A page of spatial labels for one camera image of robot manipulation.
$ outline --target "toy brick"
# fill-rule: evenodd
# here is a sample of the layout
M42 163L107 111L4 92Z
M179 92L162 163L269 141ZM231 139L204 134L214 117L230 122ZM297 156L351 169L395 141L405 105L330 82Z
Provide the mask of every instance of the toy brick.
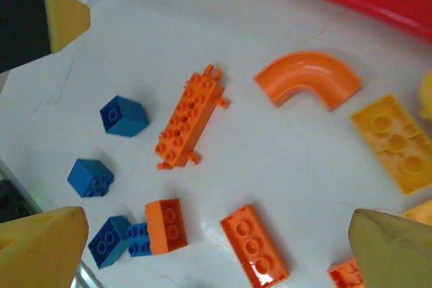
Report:
M130 225L128 227L130 256L150 256L150 237L147 223Z
M272 287L290 272L252 205L247 204L221 222L252 287Z
M146 204L147 231L153 255L168 253L188 245L178 199Z
M101 161L77 159L67 180L81 197L101 197L107 194L114 175Z
M228 108L229 101L221 95L225 88L219 83L221 70L212 75L209 65L202 75L194 73L188 81L168 125L159 136L155 152L163 159L158 169L184 167L191 160L198 164L201 157L194 152L217 105Z
M337 288L366 288L355 259L332 266L328 273Z
M88 249L99 269L114 264L128 248L129 225L123 216L109 217L88 244Z
M432 143L392 94L351 120L404 194L432 185Z
M432 226L432 199L404 213L404 217Z
M120 96L115 96L101 109L101 117L107 133L129 138L149 125L142 105Z

